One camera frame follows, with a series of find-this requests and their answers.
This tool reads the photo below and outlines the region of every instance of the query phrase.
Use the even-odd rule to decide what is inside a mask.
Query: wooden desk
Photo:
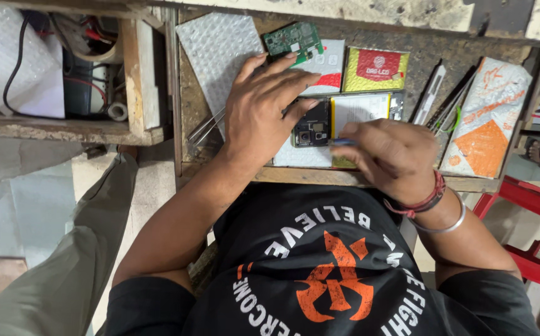
[[[204,12],[180,10],[179,22],[204,15]],[[293,20],[283,14],[261,13],[254,17],[259,34],[271,32],[288,25]],[[477,65],[481,56],[504,60],[513,64],[521,64],[527,58],[531,48],[521,45],[503,44],[494,41],[469,40],[452,36],[429,34],[404,34],[380,32],[374,30],[354,29],[325,25],[319,21],[319,34],[322,38],[346,40],[346,46],[362,48],[409,51],[411,53],[405,81],[407,96],[405,98],[404,119],[408,120],[415,109],[420,95],[430,77],[433,68],[440,58],[446,60],[446,76],[439,90],[430,115],[444,101],[451,90],[467,73],[471,65]],[[205,102],[189,60],[180,48],[180,113],[176,113],[175,140],[181,141],[176,146],[177,177],[192,177],[203,164],[208,163],[222,146],[220,132],[214,129],[198,146],[193,147],[186,141],[186,136],[202,122],[211,117],[210,109]],[[441,152],[449,140],[449,134],[439,138]],[[290,182],[303,184],[333,184],[368,187],[368,182],[358,172],[345,172],[333,169],[308,169],[287,167],[264,167],[254,180],[265,182]],[[458,191],[493,193],[498,190],[499,180],[447,176],[448,184]]]

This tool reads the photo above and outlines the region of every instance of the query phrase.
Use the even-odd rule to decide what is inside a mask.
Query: red and yellow package
[[[343,92],[404,88],[409,53],[348,48]]]

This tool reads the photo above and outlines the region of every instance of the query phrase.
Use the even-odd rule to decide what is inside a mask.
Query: red plastic chair
[[[499,192],[481,196],[473,209],[475,215],[483,219],[498,197],[540,215],[540,187],[510,176],[504,177]],[[534,241],[527,251],[510,245],[505,245],[505,249],[514,259],[523,277],[540,284],[540,259],[535,257],[540,250],[540,240]]]

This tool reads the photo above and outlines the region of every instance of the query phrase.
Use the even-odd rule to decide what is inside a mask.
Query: green circuit board
[[[297,22],[275,32],[264,34],[264,42],[273,61],[296,51],[297,61],[294,65],[310,60],[313,57],[313,50],[316,50],[318,54],[324,53],[318,29],[309,22]]]

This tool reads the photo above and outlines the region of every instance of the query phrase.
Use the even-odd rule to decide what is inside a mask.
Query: red thread bracelet
[[[435,207],[438,202],[442,199],[442,196],[444,196],[444,191],[446,191],[446,181],[444,180],[444,177],[442,177],[442,174],[438,172],[437,170],[433,171],[433,174],[436,177],[436,185],[432,191],[432,193],[427,196],[427,198],[419,203],[412,204],[412,205],[406,205],[398,203],[399,207],[402,208],[402,210],[396,210],[390,205],[390,202],[387,200],[384,200],[384,205],[388,210],[398,213],[400,215],[406,215],[408,218],[415,218],[415,215],[419,212],[425,212],[430,210],[431,208]]]

